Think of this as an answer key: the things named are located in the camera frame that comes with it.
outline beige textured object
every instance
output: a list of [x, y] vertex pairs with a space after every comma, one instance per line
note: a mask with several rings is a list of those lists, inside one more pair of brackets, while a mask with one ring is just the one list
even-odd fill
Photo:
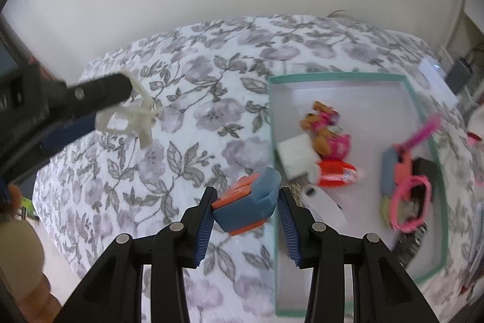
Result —
[[27, 221], [0, 225], [0, 269], [15, 300], [22, 300], [40, 283], [44, 250]]

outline orange and blue toy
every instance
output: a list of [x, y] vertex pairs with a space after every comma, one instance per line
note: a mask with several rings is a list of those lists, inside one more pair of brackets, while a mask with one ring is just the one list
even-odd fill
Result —
[[273, 214], [281, 175], [272, 167], [239, 178], [211, 205], [214, 218], [230, 235], [262, 226]]

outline floral bedsheet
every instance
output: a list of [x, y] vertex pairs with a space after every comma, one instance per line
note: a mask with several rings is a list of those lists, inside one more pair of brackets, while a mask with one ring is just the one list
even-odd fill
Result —
[[[301, 15], [246, 17], [185, 26], [94, 60], [82, 79], [127, 68], [162, 108], [153, 145], [134, 135], [93, 132], [39, 171], [35, 208], [72, 269], [83, 277], [115, 236], [157, 233], [195, 205], [271, 161], [267, 79], [314, 71], [377, 71], [408, 76], [427, 111], [445, 121], [437, 143], [449, 212], [447, 265], [421, 286], [441, 321], [453, 314], [473, 235], [471, 154], [457, 111], [432, 96], [418, 71], [433, 56], [419, 38], [348, 19]], [[130, 101], [140, 100], [135, 92]], [[185, 270], [192, 322], [265, 321], [274, 314], [270, 223], [230, 237], [215, 224], [207, 255]], [[149, 321], [150, 269], [143, 281]]]

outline white block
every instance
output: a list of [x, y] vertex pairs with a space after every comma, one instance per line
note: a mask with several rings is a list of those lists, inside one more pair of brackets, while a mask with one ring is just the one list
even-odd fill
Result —
[[277, 152], [288, 180], [304, 175], [314, 163], [320, 161], [306, 133], [277, 143]]

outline silver screw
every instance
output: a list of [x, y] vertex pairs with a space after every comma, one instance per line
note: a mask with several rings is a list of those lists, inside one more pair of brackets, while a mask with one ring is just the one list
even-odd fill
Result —
[[120, 234], [119, 236], [116, 237], [117, 243], [127, 243], [128, 241], [129, 241], [128, 234]]
[[378, 234], [375, 233], [368, 233], [366, 235], [366, 239], [371, 243], [377, 243], [378, 241], [380, 241], [380, 237], [378, 236]]
[[171, 231], [182, 231], [185, 226], [183, 225], [182, 222], [173, 222], [170, 225], [170, 230]]
[[77, 100], [83, 100], [84, 99], [84, 89], [82, 88], [76, 88], [76, 90], [74, 91], [74, 95], [76, 96], [76, 99]]
[[314, 231], [325, 231], [326, 230], [326, 225], [322, 222], [314, 222], [312, 227], [313, 227]]

